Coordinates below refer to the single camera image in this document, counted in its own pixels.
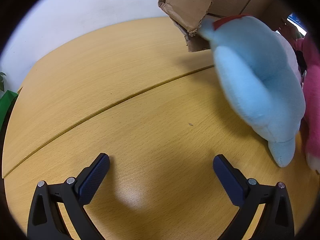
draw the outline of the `plush toy foot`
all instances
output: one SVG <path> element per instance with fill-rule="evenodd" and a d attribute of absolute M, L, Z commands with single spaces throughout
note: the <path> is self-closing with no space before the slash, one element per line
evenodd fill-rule
<path fill-rule="evenodd" d="M 313 156 L 310 153 L 306 153 L 306 159 L 309 168 L 320 173 L 320 157 Z"/>
<path fill-rule="evenodd" d="M 268 142 L 270 152 L 279 167 L 287 166 L 293 159 L 295 151 L 295 138 L 286 142 Z"/>

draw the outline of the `blue plush toy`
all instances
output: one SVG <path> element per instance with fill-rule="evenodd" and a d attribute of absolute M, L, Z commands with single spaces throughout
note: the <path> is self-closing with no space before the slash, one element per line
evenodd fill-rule
<path fill-rule="evenodd" d="M 251 16 L 205 18 L 201 25 L 198 33 L 210 43 L 227 100 L 268 141 L 276 163 L 287 166 L 305 101 L 284 48 L 268 26 Z"/>

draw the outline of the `white wall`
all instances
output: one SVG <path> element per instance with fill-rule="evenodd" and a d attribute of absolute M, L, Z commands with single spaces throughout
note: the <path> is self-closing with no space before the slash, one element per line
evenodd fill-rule
<path fill-rule="evenodd" d="M 11 36 L 0 71 L 5 88 L 17 91 L 41 57 L 62 44 L 101 27 L 165 16 L 158 0 L 40 0 Z"/>

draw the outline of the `pink plush toy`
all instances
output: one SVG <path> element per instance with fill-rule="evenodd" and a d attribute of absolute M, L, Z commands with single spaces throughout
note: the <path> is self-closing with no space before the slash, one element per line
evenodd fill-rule
<path fill-rule="evenodd" d="M 307 75 L 303 83 L 306 101 L 304 118 L 309 127 L 305 145 L 306 159 L 311 169 L 320 172 L 320 53 L 309 33 L 292 46 L 295 50 L 302 51 L 307 64 Z"/>

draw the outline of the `plush toy arm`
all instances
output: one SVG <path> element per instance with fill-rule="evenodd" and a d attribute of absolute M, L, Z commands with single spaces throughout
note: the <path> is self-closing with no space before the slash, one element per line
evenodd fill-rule
<path fill-rule="evenodd" d="M 229 47 L 218 46 L 213 54 L 220 83 L 234 110 L 251 126 L 267 125 L 272 99 L 261 80 Z"/>

